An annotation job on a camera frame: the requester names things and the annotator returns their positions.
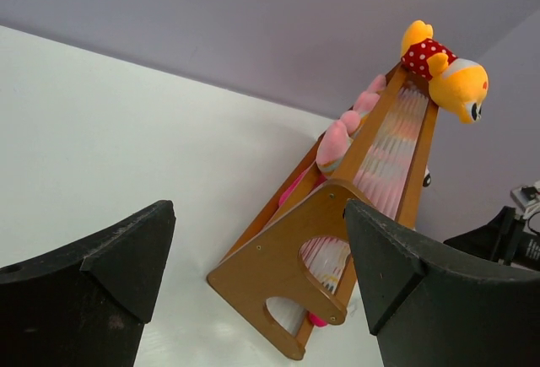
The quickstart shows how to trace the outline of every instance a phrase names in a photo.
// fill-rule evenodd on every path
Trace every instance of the toy eye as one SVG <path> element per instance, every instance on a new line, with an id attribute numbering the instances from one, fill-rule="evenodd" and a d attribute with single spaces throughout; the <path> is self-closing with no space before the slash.
<path id="1" fill-rule="evenodd" d="M 477 103 L 468 103 L 465 105 L 467 108 L 467 113 L 473 121 L 478 121 L 482 118 L 482 105 Z"/>

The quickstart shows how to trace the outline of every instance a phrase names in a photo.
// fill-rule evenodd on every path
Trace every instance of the table surface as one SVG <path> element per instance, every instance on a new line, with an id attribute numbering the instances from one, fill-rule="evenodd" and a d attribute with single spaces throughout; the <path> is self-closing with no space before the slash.
<path id="1" fill-rule="evenodd" d="M 330 120 L 0 27 L 0 267 L 160 199 L 177 217 L 137 367 L 382 365 L 358 287 L 286 359 L 206 283 Z"/>

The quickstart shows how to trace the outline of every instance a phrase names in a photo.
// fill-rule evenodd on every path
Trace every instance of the yellow plush toy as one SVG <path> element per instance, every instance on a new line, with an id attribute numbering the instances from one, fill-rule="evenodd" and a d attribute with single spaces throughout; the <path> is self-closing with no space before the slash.
<path id="1" fill-rule="evenodd" d="M 457 57 L 433 39 L 433 28 L 424 21 L 413 22 L 402 39 L 402 65 L 426 78 L 429 95 L 441 108 L 472 123 L 482 116 L 488 93 L 488 74 L 478 63 Z"/>

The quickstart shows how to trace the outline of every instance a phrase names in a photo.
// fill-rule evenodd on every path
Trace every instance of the toy head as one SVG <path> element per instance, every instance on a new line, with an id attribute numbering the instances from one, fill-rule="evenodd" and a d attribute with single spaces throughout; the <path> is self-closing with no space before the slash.
<path id="1" fill-rule="evenodd" d="M 478 63 L 461 58 L 442 71 L 431 69 L 430 64 L 429 70 L 434 76 L 429 81 L 431 99 L 440 108 L 456 114 L 461 122 L 470 124 L 480 120 L 489 88 L 485 69 Z"/>

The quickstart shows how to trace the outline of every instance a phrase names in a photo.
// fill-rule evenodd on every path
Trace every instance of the white table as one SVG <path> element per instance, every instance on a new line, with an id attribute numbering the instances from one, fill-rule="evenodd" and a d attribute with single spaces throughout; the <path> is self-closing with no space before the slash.
<path id="1" fill-rule="evenodd" d="M 382 365 L 349 318 L 282 356 L 206 284 L 330 120 L 0 27 L 0 267 L 175 204 L 137 367 Z"/>

